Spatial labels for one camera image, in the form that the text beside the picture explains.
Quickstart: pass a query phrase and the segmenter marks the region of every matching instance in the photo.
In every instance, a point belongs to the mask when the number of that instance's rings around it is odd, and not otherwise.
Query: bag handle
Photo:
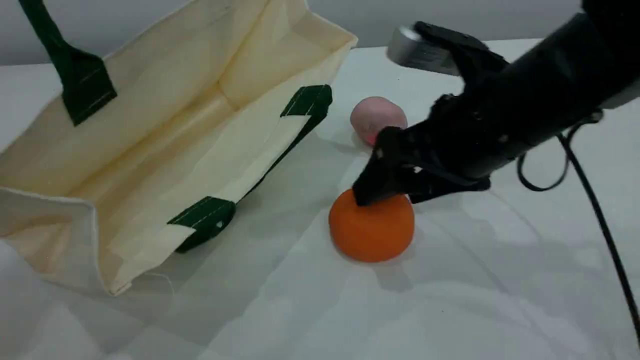
[[[78,126],[117,96],[107,69],[98,56],[65,41],[43,0],[19,1],[58,71],[62,100],[74,126]]]

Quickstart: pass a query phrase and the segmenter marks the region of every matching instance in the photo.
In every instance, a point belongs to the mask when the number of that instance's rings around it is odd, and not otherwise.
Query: pink ball
[[[351,125],[364,142],[373,146],[378,133],[387,126],[406,129],[406,115],[400,106],[384,97],[372,96],[360,101],[351,112]]]

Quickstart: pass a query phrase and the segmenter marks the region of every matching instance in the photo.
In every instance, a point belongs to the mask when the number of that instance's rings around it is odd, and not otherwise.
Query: table surface
[[[489,45],[514,60],[535,43]],[[351,52],[333,89],[326,120],[239,204],[223,234],[172,256],[121,297],[88,299],[39,281],[2,245],[0,357],[638,358],[620,284],[574,171],[558,189],[533,193],[510,164],[492,175],[489,192],[415,206],[415,238],[400,258],[365,265],[342,257],[328,211],[369,157],[348,122],[353,106],[384,96],[415,123],[462,82],[401,68],[383,48],[370,48]],[[0,149],[59,90],[50,65],[0,67]],[[639,107],[608,111],[574,145],[635,289]],[[563,161],[550,141],[531,152],[525,172],[550,184]]]

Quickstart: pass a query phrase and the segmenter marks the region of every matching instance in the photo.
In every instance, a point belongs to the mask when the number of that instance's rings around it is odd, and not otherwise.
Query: canvas tote bag
[[[63,92],[0,154],[0,238],[92,293],[222,231],[324,119],[357,41],[304,0],[193,0],[103,61],[20,3]]]

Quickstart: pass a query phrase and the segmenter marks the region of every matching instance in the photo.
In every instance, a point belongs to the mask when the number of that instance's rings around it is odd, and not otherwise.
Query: orange ball
[[[402,254],[413,239],[414,223],[411,202],[404,195],[360,207],[349,189],[336,199],[329,212],[335,246],[350,258],[365,263]]]

